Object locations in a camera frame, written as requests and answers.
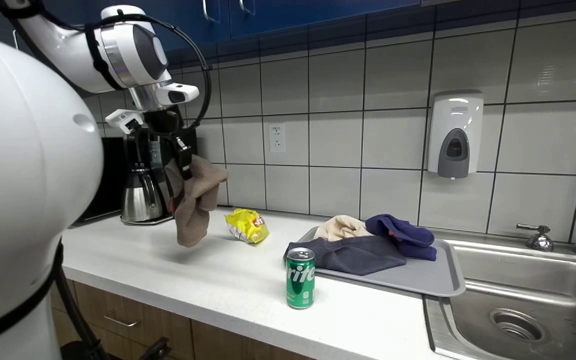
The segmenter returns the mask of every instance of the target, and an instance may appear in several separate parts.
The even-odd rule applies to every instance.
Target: green soda can
[[[291,308],[306,309],[313,305],[315,290],[315,253],[296,247],[286,255],[286,300]]]

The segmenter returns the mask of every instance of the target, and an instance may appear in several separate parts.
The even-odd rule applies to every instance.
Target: beige cloth
[[[355,237],[369,237],[372,235],[366,230],[366,224],[352,216],[336,215],[322,223],[315,232],[314,239],[323,238],[329,242]]]
[[[192,177],[188,180],[182,178],[175,160],[171,160],[165,169],[176,205],[176,242],[188,248],[196,246],[208,232],[208,212],[217,207],[219,184],[228,179],[228,172],[197,155],[192,155]]]

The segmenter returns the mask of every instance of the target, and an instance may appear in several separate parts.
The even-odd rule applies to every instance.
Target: sink drain
[[[510,309],[495,309],[490,312],[490,320],[511,337],[536,342],[544,337],[544,330],[532,317]]]

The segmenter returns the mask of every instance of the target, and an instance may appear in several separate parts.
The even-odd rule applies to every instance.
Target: stainless steel sink
[[[576,253],[563,244],[542,253],[519,240],[465,240],[446,241],[466,292],[424,298],[432,348],[462,360],[576,360]]]

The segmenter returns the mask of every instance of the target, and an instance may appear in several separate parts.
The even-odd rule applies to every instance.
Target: dark gray towel
[[[406,258],[397,250],[393,240],[383,236],[348,237],[327,241],[319,237],[312,241],[290,243],[288,250],[308,248],[315,253],[315,267],[353,275],[368,275],[406,264]]]

